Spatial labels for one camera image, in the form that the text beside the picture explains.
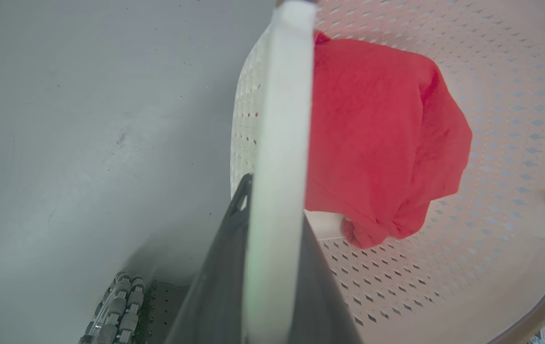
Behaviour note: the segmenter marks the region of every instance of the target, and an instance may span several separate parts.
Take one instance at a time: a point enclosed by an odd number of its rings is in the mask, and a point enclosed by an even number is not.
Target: crumpled red clothing
[[[305,207],[349,218],[355,246],[416,233],[458,191],[471,136],[431,59],[315,33]]]

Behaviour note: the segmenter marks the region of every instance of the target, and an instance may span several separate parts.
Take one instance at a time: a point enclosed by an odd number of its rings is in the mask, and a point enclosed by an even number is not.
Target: red cloth
[[[315,35],[306,209],[360,248],[402,239],[458,191],[471,130],[427,57]]]

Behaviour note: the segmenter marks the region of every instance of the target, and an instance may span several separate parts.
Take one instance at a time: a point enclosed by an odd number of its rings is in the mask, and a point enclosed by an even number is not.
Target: gray surface
[[[126,265],[189,282],[228,206],[235,85],[273,6],[0,1],[0,343],[77,342]]]

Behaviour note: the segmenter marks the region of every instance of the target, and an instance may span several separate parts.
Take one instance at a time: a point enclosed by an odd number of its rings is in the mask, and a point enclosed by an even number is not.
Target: laundry basket
[[[545,18],[534,4],[319,2],[316,28],[330,37],[433,59],[474,134],[460,192],[432,201],[412,237],[360,250],[340,214],[307,214],[365,343],[513,343],[545,322]],[[233,191],[257,178],[267,43],[268,30],[239,78]]]

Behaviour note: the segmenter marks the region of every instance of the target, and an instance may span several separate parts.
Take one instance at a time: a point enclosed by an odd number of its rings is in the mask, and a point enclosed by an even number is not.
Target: gray floor
[[[0,343],[76,343],[128,266],[189,283],[271,0],[0,0]]]

